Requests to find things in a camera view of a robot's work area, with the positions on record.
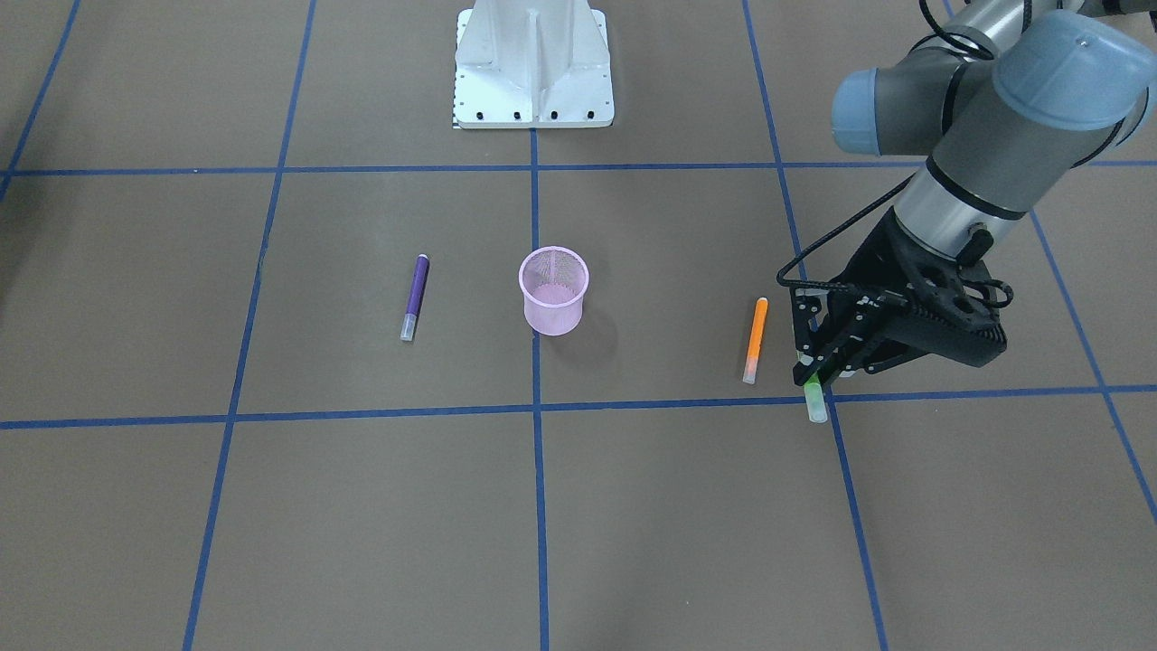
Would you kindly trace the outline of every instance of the floor tile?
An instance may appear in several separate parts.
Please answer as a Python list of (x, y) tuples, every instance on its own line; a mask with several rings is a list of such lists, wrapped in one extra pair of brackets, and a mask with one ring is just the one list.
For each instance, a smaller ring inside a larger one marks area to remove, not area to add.
[(179, 649), (221, 426), (0, 437), (0, 646)]
[(1157, 527), (1100, 397), (840, 407), (890, 648), (1144, 649)]
[(740, 383), (756, 298), (779, 298), (791, 251), (774, 171), (551, 171), (540, 185), (541, 243), (591, 275), (578, 327), (543, 340), (543, 400), (797, 394), (782, 299), (758, 384)]
[(1154, 168), (1070, 171), (1037, 206), (1064, 283), (1108, 384), (1152, 384), (1157, 304), (1144, 280), (1157, 273), (1151, 242)]
[(5, 420), (223, 414), (271, 178), (17, 178), (0, 205)]
[(318, 3), (289, 163), (530, 162), (526, 130), (452, 127), (457, 19), (472, 5)]
[[(818, 239), (913, 171), (788, 170), (802, 243), (806, 245)], [(810, 276), (827, 280), (842, 271), (883, 210), (864, 217), (809, 257)], [(985, 260), (994, 276), (1016, 289), (1012, 304), (1001, 310), (1009, 338), (1008, 352), (981, 369), (928, 356), (878, 376), (857, 373), (854, 378), (839, 380), (835, 391), (886, 393), (1095, 385), (1064, 299), (1029, 217)], [(781, 299), (787, 299), (786, 290), (782, 295)]]
[(546, 414), (551, 648), (875, 648), (830, 428), (791, 407)]
[(739, 2), (591, 2), (606, 13), (614, 124), (543, 130), (544, 163), (771, 161)]
[(197, 649), (537, 649), (532, 431), (238, 426)]
[[(292, 173), (278, 201), (243, 412), (524, 405), (524, 172)], [(414, 342), (414, 258), (430, 259)]]
[(71, 0), (10, 0), (0, 5), (0, 165), (8, 161), (36, 103), (68, 22)]
[(83, 3), (20, 168), (277, 164), (307, 7)]

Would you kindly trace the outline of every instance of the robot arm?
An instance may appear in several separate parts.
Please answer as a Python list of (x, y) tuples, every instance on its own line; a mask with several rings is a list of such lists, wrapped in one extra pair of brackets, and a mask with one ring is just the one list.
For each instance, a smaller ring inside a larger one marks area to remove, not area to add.
[[(1063, 2), (1090, 15), (1125, 3)], [(1037, 5), (1051, 8), (1038, 7), (1022, 35), (1031, 3), (977, 0), (936, 25), (950, 42), (934, 35), (896, 67), (855, 73), (841, 84), (833, 106), (841, 147), (927, 158), (780, 271), (791, 290), (797, 385), (815, 376), (827, 386), (928, 354), (983, 367), (1005, 350), (1000, 309), (1012, 291), (992, 278), (983, 256), (1069, 168), (1136, 131), (1157, 94), (1157, 57), (1147, 47), (1054, 2)], [(1157, 1), (1132, 5), (1157, 8)], [(786, 278), (893, 197), (839, 275)]]

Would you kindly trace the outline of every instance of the marker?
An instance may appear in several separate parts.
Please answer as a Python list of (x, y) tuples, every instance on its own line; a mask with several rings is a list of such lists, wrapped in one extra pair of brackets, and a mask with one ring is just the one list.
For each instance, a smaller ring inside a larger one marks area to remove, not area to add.
[(430, 269), (430, 258), (426, 253), (414, 261), (414, 281), (410, 284), (410, 302), (406, 303), (406, 318), (401, 321), (401, 341), (414, 341), (414, 328), (418, 327), (418, 312), (422, 309), (422, 294), (426, 293), (426, 273)]
[(827, 404), (824, 402), (824, 387), (819, 376), (812, 373), (803, 384), (803, 400), (808, 404), (808, 420), (812, 423), (827, 423)]
[(747, 364), (743, 369), (743, 382), (756, 384), (756, 368), (759, 367), (759, 347), (764, 343), (764, 323), (767, 320), (767, 298), (756, 301), (756, 318), (751, 321), (751, 340), (747, 342)]

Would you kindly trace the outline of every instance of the white metal stand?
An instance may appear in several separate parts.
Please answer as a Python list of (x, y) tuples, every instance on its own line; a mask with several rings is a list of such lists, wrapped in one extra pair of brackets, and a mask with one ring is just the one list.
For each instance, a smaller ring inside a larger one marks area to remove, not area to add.
[(455, 126), (575, 128), (614, 119), (606, 16), (587, 0), (478, 0), (458, 14)]

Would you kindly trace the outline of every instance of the purple marker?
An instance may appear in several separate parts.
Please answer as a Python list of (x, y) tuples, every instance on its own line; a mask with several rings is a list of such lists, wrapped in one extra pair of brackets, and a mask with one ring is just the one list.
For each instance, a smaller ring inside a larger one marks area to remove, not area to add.
[(401, 321), (401, 341), (414, 341), (414, 328), (418, 325), (418, 312), (422, 309), (422, 294), (426, 293), (426, 273), (430, 269), (430, 258), (422, 253), (414, 261), (414, 281), (410, 284), (410, 302), (406, 303), (406, 318)]

